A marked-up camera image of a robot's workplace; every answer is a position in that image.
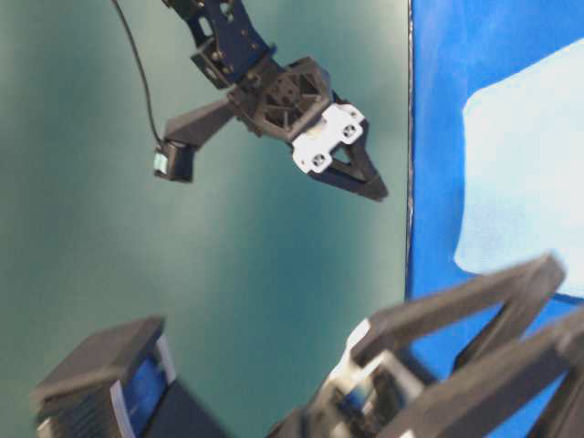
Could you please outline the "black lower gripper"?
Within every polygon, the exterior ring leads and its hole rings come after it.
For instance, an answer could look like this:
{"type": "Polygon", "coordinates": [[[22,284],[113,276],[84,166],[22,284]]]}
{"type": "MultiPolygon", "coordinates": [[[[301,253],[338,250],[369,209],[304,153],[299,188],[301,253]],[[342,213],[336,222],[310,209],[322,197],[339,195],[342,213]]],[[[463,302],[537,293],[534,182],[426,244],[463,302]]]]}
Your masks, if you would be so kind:
{"type": "Polygon", "coordinates": [[[276,422],[269,437],[379,437],[399,411],[436,381],[409,349],[385,349],[367,364],[357,364],[350,350],[369,331],[365,318],[312,398],[276,422]]]}

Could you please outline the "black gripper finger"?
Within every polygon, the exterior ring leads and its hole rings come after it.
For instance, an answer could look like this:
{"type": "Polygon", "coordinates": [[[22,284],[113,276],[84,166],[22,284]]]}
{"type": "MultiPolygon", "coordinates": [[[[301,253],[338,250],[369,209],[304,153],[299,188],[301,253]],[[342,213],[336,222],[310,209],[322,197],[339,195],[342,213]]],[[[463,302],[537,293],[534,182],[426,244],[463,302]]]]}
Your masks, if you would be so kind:
{"type": "Polygon", "coordinates": [[[555,294],[566,268],[551,253],[456,287],[379,310],[369,317],[370,328],[351,349],[360,366],[384,350],[400,351],[414,340],[490,308],[501,308],[458,354],[456,368],[478,360],[510,340],[518,339],[555,294]]]}
{"type": "Polygon", "coordinates": [[[434,384],[381,437],[483,437],[583,362],[583,309],[512,341],[434,384]]]}

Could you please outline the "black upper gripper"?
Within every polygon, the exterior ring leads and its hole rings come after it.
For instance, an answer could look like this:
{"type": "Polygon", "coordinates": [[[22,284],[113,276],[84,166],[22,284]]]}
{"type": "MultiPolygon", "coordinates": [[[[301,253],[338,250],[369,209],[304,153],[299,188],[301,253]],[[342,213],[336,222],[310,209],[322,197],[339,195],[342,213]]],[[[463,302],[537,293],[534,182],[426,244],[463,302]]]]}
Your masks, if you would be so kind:
{"type": "Polygon", "coordinates": [[[366,151],[364,115],[336,98],[329,73],[313,58],[282,67],[264,57],[227,97],[250,131],[288,144],[310,178],[372,201],[388,196],[366,151]]]}

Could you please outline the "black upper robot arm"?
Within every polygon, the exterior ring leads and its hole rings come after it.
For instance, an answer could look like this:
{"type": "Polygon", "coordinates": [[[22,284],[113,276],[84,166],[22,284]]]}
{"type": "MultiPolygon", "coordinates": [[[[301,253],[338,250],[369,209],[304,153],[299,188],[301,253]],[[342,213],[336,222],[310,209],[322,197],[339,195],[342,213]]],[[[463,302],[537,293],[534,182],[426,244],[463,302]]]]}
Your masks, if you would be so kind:
{"type": "MultiPolygon", "coordinates": [[[[312,58],[280,66],[239,1],[171,1],[196,46],[193,63],[226,96],[168,121],[154,172],[193,178],[193,157],[229,120],[286,143],[309,177],[373,201],[387,188],[366,152],[369,124],[312,58]]],[[[482,437],[552,381],[532,437],[583,434],[583,313],[525,330],[565,276],[552,254],[374,313],[348,337],[313,398],[273,437],[482,437]],[[410,352],[423,335],[492,305],[498,313],[438,381],[410,352]]]]}

